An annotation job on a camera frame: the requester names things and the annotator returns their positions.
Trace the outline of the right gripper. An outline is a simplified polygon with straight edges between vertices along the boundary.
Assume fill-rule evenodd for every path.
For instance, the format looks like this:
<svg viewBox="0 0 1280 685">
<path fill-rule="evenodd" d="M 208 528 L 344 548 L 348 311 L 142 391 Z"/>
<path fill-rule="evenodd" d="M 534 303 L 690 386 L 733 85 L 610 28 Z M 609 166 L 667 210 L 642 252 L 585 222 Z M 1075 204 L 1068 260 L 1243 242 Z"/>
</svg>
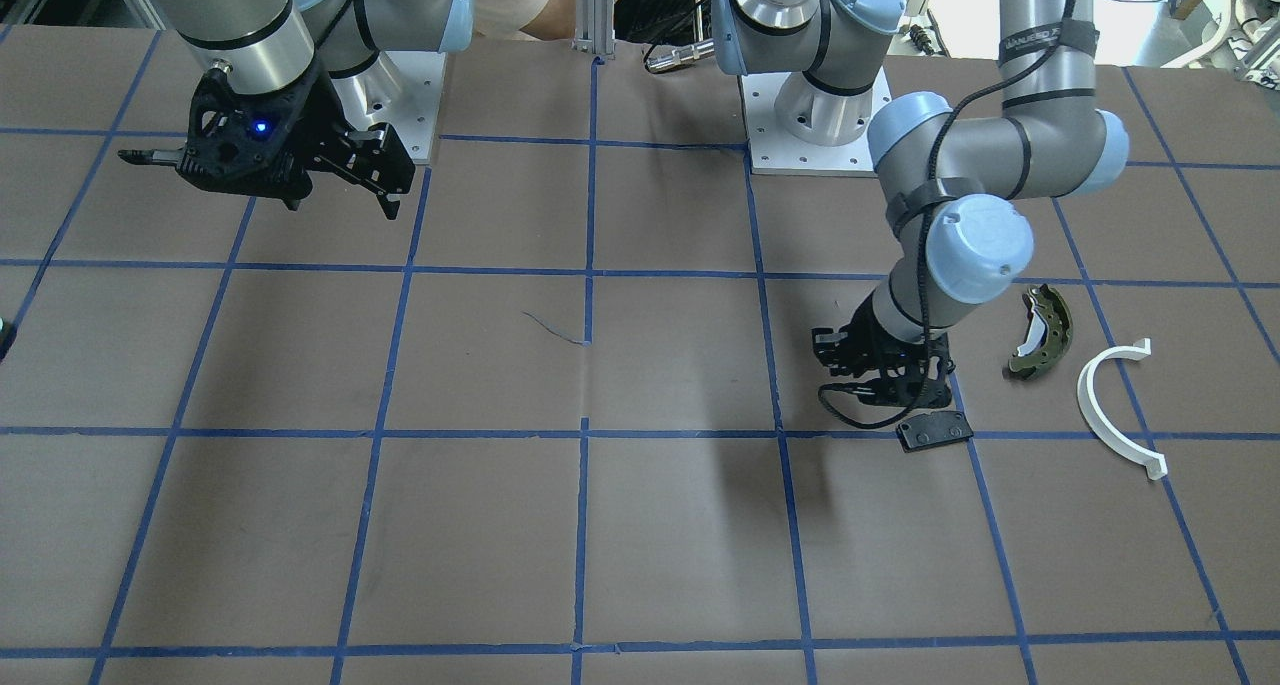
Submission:
<svg viewBox="0 0 1280 685">
<path fill-rule="evenodd" d="M 228 67 L 210 67 L 197 85 L 180 149 L 119 149 L 122 161 L 175 166 L 200 189 L 280 198 L 300 207 L 312 189 L 311 172 L 332 172 L 370 189 L 387 220 L 397 220 L 401 197 L 413 184 L 416 165 L 389 123 L 356 132 L 324 67 L 273 93 L 238 93 Z"/>
</svg>

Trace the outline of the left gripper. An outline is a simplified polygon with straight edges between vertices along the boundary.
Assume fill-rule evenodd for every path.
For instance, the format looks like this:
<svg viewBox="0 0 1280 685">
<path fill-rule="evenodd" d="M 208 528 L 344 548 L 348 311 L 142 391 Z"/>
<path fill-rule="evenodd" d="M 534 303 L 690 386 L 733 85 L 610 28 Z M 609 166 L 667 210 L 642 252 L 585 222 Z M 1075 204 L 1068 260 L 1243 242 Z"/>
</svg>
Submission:
<svg viewBox="0 0 1280 685">
<path fill-rule="evenodd" d="M 860 307 L 838 330 L 814 328 L 812 348 L 832 376 L 879 374 L 868 382 L 820 385 L 818 398 L 826 410 L 833 408 L 827 392 L 855 394 L 863 405 L 878 407 L 943 408 L 952 402 L 946 376 L 955 364 L 945 333 L 934 332 L 927 346 L 906 343 L 891 337 L 869 307 Z"/>
</svg>

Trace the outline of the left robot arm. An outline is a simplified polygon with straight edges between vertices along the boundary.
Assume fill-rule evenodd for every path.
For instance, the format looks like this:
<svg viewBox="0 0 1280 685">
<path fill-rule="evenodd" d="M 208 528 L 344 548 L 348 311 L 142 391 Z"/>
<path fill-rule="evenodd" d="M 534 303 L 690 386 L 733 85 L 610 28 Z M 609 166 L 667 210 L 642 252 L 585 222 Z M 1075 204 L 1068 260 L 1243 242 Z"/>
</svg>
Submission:
<svg viewBox="0 0 1280 685">
<path fill-rule="evenodd" d="M 906 0 L 710 0 L 730 76 L 783 73 L 774 110 L 817 146 L 864 137 L 902 248 L 847 325 L 812 334 L 829 394 L 943 408 L 950 328 L 1021 274 L 1033 230 L 1016 198 L 1084 195 L 1123 172 L 1129 138 L 1096 106 L 1092 0 L 1000 0 L 995 85 L 948 102 L 913 92 L 870 111 Z"/>
</svg>

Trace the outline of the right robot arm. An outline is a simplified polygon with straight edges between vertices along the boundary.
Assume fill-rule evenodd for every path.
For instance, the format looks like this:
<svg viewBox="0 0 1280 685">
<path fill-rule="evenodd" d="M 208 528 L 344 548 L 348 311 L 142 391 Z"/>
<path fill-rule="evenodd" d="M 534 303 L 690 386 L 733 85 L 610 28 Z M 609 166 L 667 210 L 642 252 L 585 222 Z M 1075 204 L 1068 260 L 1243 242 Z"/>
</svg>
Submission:
<svg viewBox="0 0 1280 685">
<path fill-rule="evenodd" d="M 457 52 L 474 0 L 152 0 L 204 69 L 175 149 L 122 149 L 206 192 L 297 210 L 314 173 L 378 198 L 396 219 L 417 157 L 401 134 L 419 110 L 390 52 Z"/>
</svg>

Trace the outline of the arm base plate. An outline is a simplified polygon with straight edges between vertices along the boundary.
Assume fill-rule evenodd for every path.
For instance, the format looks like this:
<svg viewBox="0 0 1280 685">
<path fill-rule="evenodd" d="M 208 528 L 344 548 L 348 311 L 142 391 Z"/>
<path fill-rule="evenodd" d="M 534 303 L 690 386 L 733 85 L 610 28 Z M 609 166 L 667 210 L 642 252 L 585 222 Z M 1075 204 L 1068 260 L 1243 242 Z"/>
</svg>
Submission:
<svg viewBox="0 0 1280 685">
<path fill-rule="evenodd" d="M 433 160 L 445 64 L 445 52 L 380 52 L 361 73 L 334 76 L 332 82 L 352 125 L 367 131 L 389 123 L 413 163 L 426 166 Z"/>
<path fill-rule="evenodd" d="M 876 175 L 867 129 L 891 101 L 878 70 L 869 91 L 818 91 L 801 73 L 741 76 L 751 169 L 764 175 Z"/>
</svg>

